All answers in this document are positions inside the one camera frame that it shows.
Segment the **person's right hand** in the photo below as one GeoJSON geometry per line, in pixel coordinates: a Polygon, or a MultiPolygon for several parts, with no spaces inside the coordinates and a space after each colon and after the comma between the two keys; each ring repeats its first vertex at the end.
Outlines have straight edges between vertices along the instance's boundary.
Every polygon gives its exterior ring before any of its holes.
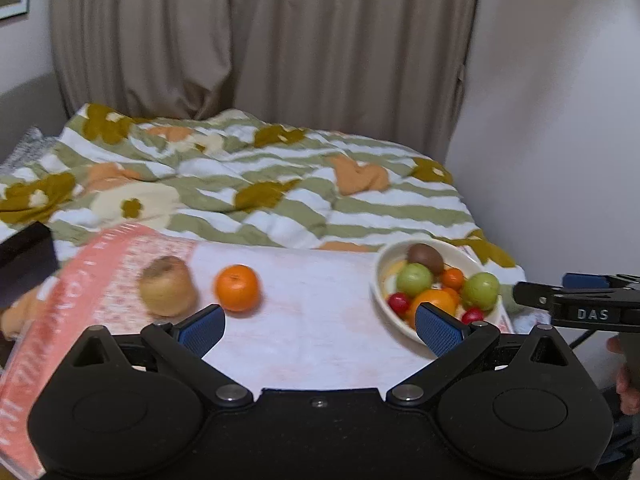
{"type": "MultiPolygon", "coordinates": [[[[620,338],[614,336],[606,342],[608,351],[622,355],[623,348],[620,338]]],[[[625,415],[637,415],[640,408],[640,393],[631,382],[630,373],[626,364],[622,365],[616,376],[616,392],[620,396],[620,410],[625,415]]]]}

